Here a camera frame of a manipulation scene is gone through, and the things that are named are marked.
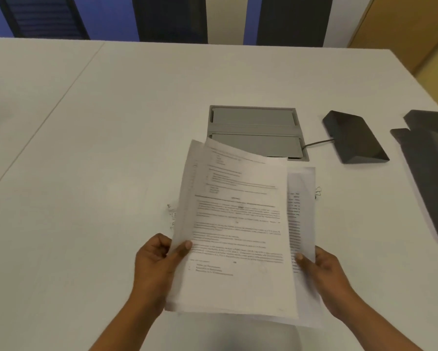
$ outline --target white table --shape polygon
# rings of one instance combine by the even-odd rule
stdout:
[[[305,141],[330,110],[363,116],[391,161],[309,149],[317,243],[360,295],[438,351],[438,243],[389,130],[438,110],[386,50],[106,42],[0,182],[0,350],[84,350],[126,300],[134,255],[169,233],[191,139],[211,104],[295,107]],[[360,350],[325,312],[310,330],[163,313],[144,350]]]
[[[102,44],[0,38],[0,178]]]

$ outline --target paper stack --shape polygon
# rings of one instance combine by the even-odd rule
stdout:
[[[193,249],[166,310],[320,327],[320,297],[294,261],[298,251],[315,259],[314,195],[314,168],[192,141],[172,247],[192,240]]]

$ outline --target cable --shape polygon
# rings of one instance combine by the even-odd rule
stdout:
[[[310,143],[310,144],[304,145],[304,146],[302,147],[302,150],[304,150],[307,146],[312,146],[312,145],[320,144],[320,143],[333,142],[333,141],[334,141],[334,139],[328,139],[328,140],[322,140],[322,141],[320,141],[320,142]]]

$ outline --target forearm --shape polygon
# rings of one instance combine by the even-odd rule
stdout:
[[[128,300],[89,351],[138,351],[155,319],[150,306]]]
[[[365,351],[422,351],[362,299],[352,303],[342,321]]]

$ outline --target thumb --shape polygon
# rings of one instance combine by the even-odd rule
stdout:
[[[295,262],[300,266],[302,271],[310,275],[310,277],[314,277],[315,273],[318,271],[318,266],[301,253],[295,255]]]
[[[193,243],[189,240],[182,242],[172,253],[165,258],[169,272],[174,272],[181,260],[188,255]]]

